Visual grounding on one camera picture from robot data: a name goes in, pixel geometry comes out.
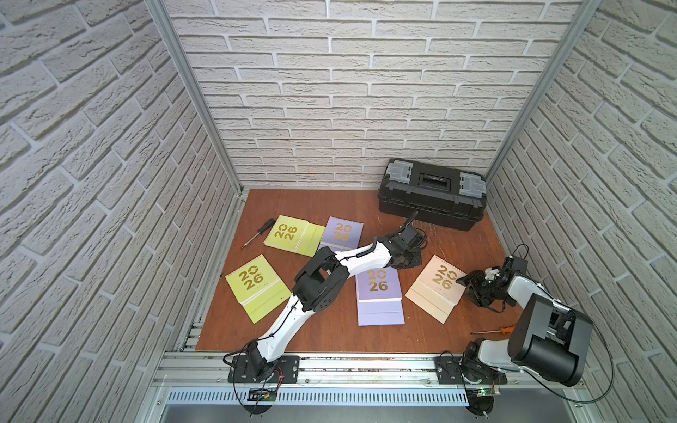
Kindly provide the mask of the beige calendar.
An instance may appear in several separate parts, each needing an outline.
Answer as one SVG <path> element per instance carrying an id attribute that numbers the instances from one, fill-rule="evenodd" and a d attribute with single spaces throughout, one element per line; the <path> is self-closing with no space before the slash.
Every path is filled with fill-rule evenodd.
<path id="1" fill-rule="evenodd" d="M 457 283 L 462 277 L 465 277 L 463 271 L 441 257 L 433 256 L 405 297 L 445 324 L 465 291 L 465 287 Z"/>

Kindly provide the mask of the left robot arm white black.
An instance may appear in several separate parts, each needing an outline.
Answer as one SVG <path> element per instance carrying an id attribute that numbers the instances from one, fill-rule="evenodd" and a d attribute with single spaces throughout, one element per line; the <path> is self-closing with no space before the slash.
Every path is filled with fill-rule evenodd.
<path id="1" fill-rule="evenodd" d="M 321 248 L 296 275 L 292 296 L 270 329 L 243 347 L 251 377 L 263 382 L 272 375 L 303 324 L 329 308 L 350 278 L 388 267 L 403 270 L 421 265 L 427 235 L 412 226 L 417 215 L 413 211 L 398 231 L 376 237 L 365 247 L 340 252 Z"/>

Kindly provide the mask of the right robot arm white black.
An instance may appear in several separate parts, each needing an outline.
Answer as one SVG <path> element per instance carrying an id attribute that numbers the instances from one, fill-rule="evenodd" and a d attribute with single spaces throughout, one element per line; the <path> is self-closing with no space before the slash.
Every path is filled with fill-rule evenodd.
<path id="1" fill-rule="evenodd" d="M 457 280 L 481 308 L 501 301 L 523 310 L 509 339 L 478 338 L 467 346 L 459 370 L 468 382 L 503 384 L 505 371 L 522 369 L 567 387 L 581 380 L 593 322 L 528 277 L 527 266 L 522 257 L 509 256 L 501 267 L 473 271 Z"/>

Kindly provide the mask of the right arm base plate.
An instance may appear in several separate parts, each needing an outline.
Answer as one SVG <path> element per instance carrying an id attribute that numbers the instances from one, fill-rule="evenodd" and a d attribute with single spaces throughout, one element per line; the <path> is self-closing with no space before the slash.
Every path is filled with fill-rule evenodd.
<path id="1" fill-rule="evenodd" d="M 434 364 L 441 385 L 503 385 L 508 382 L 504 373 L 465 356 L 443 354 L 435 357 Z"/>

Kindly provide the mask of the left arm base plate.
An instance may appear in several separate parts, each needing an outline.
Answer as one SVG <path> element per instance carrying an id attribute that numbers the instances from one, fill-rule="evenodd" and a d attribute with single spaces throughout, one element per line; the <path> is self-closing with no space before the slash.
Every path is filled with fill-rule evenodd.
<path id="1" fill-rule="evenodd" d="M 300 357 L 297 355 L 283 355 L 275 363 L 266 363 L 260 366 L 257 362 L 249 363 L 246 355 L 241 354 L 233 358 L 232 368 L 227 381 L 230 384 L 262 384 L 264 379 L 268 384 L 277 384 L 280 374 L 283 384 L 295 384 L 298 380 Z"/>

